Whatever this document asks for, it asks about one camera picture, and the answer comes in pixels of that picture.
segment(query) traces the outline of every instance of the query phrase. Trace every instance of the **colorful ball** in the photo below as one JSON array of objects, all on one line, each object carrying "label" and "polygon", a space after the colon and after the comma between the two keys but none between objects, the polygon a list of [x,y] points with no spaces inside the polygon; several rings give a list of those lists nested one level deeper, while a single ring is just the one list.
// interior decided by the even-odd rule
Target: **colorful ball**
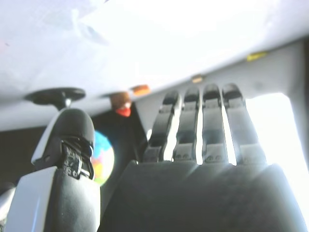
[{"label": "colorful ball", "polygon": [[98,131],[95,131],[95,146],[91,163],[95,171],[95,182],[103,185],[112,173],[114,151],[108,138]]}]

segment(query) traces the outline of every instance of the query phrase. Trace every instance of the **black round base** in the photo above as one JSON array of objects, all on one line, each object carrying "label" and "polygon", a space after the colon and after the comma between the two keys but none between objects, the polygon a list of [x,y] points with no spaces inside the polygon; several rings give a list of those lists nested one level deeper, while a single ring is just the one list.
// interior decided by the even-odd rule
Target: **black round base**
[{"label": "black round base", "polygon": [[50,88],[31,93],[25,99],[38,105],[54,105],[61,110],[85,96],[85,91],[80,88]]}]

